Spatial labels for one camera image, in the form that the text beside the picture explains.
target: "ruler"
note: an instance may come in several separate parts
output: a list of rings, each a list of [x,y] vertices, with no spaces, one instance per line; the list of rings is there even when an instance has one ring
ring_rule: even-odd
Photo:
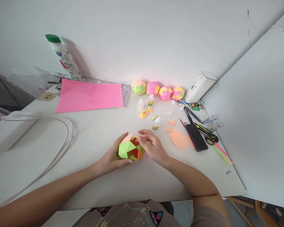
[[[118,84],[118,83],[113,83],[105,80],[98,80],[98,79],[92,79],[92,78],[85,78],[84,82],[86,83],[92,83],[92,84]],[[122,99],[123,99],[123,107],[121,108],[126,108],[129,95],[132,91],[132,86],[131,85],[126,85],[126,84],[121,84],[122,88]]]

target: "floor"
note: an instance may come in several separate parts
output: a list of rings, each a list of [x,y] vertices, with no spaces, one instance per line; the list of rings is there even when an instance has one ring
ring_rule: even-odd
[[[228,200],[224,200],[227,208],[229,218],[233,227],[249,227],[249,224],[239,214],[237,209]],[[174,206],[174,216],[183,227],[190,227],[193,219],[193,203],[192,200],[172,202]],[[245,207],[238,204],[238,206],[245,212]],[[43,227],[71,227],[85,212],[89,209],[70,210],[56,212]],[[248,214],[249,219],[255,227],[267,227],[265,223],[258,217],[254,209],[250,209]]]

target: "black phone case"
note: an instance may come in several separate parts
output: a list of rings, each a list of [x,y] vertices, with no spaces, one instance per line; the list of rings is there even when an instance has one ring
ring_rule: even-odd
[[[203,137],[201,136],[196,125],[189,124],[189,125],[186,125],[185,128],[192,140],[192,143],[195,145],[197,152],[208,149],[208,146],[205,140],[203,139]]]

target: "paper polyhedron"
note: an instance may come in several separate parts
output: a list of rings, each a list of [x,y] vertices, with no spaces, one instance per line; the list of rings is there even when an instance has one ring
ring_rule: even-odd
[[[176,87],[173,89],[173,93],[171,94],[171,98],[173,100],[180,100],[184,97],[184,90],[181,87]]]
[[[144,156],[145,150],[140,145],[138,137],[132,134],[125,137],[119,145],[118,154],[123,159],[141,160]]]
[[[147,84],[147,88],[146,88],[147,94],[149,95],[153,94],[154,96],[156,96],[159,93],[159,90],[160,90],[160,86],[158,85],[157,82],[151,81]]]
[[[172,92],[173,90],[169,86],[161,87],[159,97],[164,101],[169,100]]]
[[[146,90],[146,85],[142,80],[135,80],[132,84],[132,89],[136,95],[142,95]]]

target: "person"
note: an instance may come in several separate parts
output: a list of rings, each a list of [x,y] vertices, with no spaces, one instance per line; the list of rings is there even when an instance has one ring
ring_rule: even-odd
[[[140,130],[139,143],[157,164],[172,173],[192,194],[193,227],[229,227],[230,220],[219,191],[203,173],[170,157],[160,139],[150,130]],[[92,166],[40,187],[0,208],[0,226],[42,226],[76,192],[89,182],[132,163],[118,160],[124,133]],[[153,201],[123,203],[88,211],[73,226],[181,226],[164,207]]]

